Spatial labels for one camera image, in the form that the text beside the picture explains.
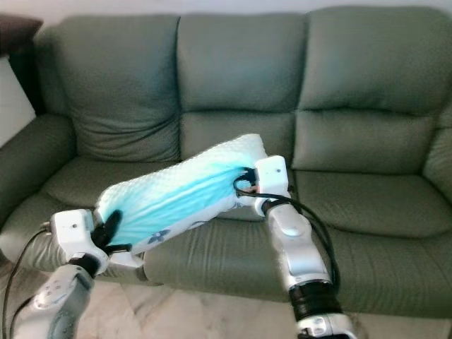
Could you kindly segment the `teal dotted pillow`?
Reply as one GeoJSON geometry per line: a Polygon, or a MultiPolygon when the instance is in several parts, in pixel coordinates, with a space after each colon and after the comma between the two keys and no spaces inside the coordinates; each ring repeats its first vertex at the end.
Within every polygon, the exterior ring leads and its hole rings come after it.
{"type": "Polygon", "coordinates": [[[107,187],[95,212],[108,220],[119,210],[121,222],[110,243],[131,246],[112,254],[111,263],[140,268],[139,254],[219,214],[251,206],[252,197],[240,197],[233,183],[266,157],[261,136],[246,133],[171,167],[107,187]]]}

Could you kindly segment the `green leather sofa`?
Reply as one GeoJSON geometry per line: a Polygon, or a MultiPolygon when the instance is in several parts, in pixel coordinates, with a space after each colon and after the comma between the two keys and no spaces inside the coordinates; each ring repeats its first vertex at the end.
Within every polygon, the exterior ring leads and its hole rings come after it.
{"type": "Polygon", "coordinates": [[[35,40],[45,113],[2,157],[4,257],[101,191],[258,133],[325,223],[346,310],[452,319],[452,14],[74,16],[35,40]]]}

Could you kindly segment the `white plastic storage box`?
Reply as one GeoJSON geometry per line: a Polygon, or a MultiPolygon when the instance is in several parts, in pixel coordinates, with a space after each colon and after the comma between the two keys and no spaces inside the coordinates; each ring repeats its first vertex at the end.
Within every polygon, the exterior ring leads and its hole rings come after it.
{"type": "Polygon", "coordinates": [[[33,119],[35,108],[14,74],[8,56],[0,58],[0,148],[33,119]]]}

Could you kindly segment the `dark brown cushion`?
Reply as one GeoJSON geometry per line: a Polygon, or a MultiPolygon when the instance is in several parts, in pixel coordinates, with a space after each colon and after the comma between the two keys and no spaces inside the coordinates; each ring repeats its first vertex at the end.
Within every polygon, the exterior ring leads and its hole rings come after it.
{"type": "Polygon", "coordinates": [[[32,42],[42,25],[43,20],[39,18],[0,13],[0,57],[32,42]]]}

